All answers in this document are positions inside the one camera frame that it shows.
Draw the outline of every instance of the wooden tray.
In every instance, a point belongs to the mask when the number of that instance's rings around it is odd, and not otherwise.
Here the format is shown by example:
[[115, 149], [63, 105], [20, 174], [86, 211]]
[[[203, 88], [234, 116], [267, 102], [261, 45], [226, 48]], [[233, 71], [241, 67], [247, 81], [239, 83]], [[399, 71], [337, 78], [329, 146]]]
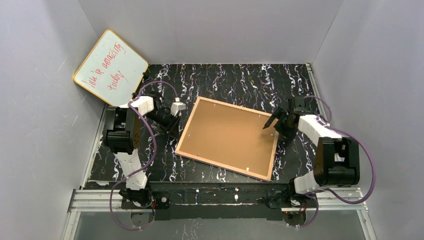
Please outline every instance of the wooden tray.
[[175, 153], [270, 181], [278, 140], [275, 128], [262, 129], [270, 116], [198, 97]]

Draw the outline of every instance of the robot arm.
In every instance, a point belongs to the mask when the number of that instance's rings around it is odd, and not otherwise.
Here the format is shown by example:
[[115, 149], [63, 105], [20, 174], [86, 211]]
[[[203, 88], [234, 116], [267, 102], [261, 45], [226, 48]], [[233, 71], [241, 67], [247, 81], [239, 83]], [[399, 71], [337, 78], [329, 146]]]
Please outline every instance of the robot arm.
[[[153, 92], [135, 98], [130, 104], [142, 116], [157, 122], [171, 137], [179, 138], [179, 112], [186, 107], [179, 99], [175, 99], [170, 109], [159, 108], [162, 104], [161, 96]], [[123, 174], [128, 177], [142, 167], [138, 153], [142, 136], [139, 117], [128, 104], [119, 107], [108, 106], [105, 114], [104, 143], [119, 161]], [[146, 184], [145, 171], [140, 171], [126, 180], [126, 188], [131, 190], [144, 189]]]
[[304, 195], [330, 186], [357, 184], [360, 179], [358, 143], [328, 129], [329, 123], [307, 110], [303, 97], [295, 97], [288, 102], [288, 111], [278, 107], [264, 129], [277, 118], [274, 127], [282, 140], [290, 142], [297, 131], [301, 131], [316, 146], [313, 171], [290, 181], [295, 193]]

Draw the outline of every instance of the marble tabletop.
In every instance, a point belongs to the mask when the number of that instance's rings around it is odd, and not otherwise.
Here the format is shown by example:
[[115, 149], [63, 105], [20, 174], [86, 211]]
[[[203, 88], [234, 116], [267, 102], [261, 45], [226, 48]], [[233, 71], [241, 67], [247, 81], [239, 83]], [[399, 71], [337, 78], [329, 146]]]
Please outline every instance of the marble tabletop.
[[[196, 98], [206, 97], [267, 113], [277, 106], [287, 108], [288, 98], [313, 95], [312, 83], [305, 64], [164, 64], [150, 65], [146, 82], [162, 80], [172, 84], [187, 110], [182, 112], [179, 131], [193, 109]], [[146, 88], [159, 91], [165, 103], [173, 100], [172, 89], [165, 84]], [[307, 106], [319, 112], [317, 102], [307, 100]], [[169, 138], [155, 123], [157, 156], [146, 174], [149, 181], [192, 183], [249, 183], [260, 180], [224, 168], [211, 166], [174, 154], [178, 141]], [[152, 138], [145, 127], [138, 151], [141, 164], [152, 156]], [[290, 179], [312, 170], [315, 146], [301, 132], [292, 142], [279, 142], [271, 181], [288, 183]], [[89, 182], [116, 182], [123, 178], [122, 169], [108, 147], [100, 139]]]

